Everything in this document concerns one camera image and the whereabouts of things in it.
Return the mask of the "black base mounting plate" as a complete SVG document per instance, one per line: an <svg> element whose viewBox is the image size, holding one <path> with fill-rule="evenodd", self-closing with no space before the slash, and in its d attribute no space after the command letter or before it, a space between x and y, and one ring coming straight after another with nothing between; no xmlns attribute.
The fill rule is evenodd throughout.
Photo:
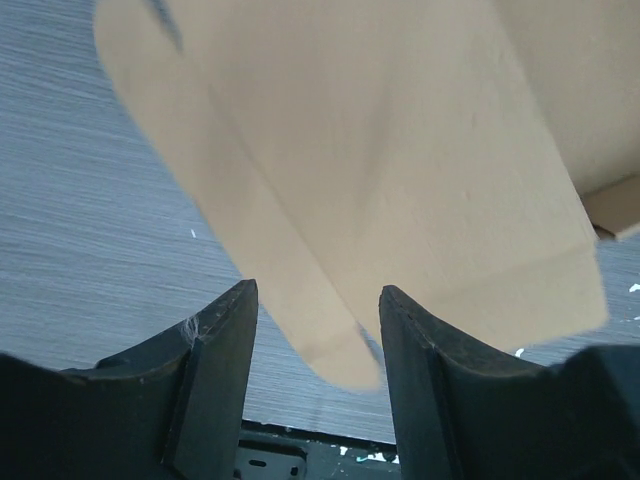
<svg viewBox="0 0 640 480"><path fill-rule="evenodd" d="M244 420L232 477L399 480L393 444Z"/></svg>

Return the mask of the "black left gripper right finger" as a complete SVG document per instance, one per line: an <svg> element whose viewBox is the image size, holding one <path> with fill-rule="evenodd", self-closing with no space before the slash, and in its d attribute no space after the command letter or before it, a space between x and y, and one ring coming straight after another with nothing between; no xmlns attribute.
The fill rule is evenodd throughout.
<svg viewBox="0 0 640 480"><path fill-rule="evenodd" d="M405 479L560 479L580 460L557 367L501 352L395 286L379 315Z"/></svg>

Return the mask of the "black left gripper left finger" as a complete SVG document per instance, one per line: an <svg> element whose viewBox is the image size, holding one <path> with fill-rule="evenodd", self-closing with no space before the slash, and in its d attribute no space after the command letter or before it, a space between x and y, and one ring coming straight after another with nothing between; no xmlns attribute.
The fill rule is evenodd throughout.
<svg viewBox="0 0 640 480"><path fill-rule="evenodd" d="M231 478L257 310L243 280L92 369L39 371L30 478Z"/></svg>

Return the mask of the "brown cardboard box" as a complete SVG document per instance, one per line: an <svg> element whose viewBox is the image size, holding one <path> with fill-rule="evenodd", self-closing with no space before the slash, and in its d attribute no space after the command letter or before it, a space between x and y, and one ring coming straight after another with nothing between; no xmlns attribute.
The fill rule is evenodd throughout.
<svg viewBox="0 0 640 480"><path fill-rule="evenodd" d="M609 317L639 228L635 1L100 1L113 89L311 369L386 285L501 350Z"/></svg>

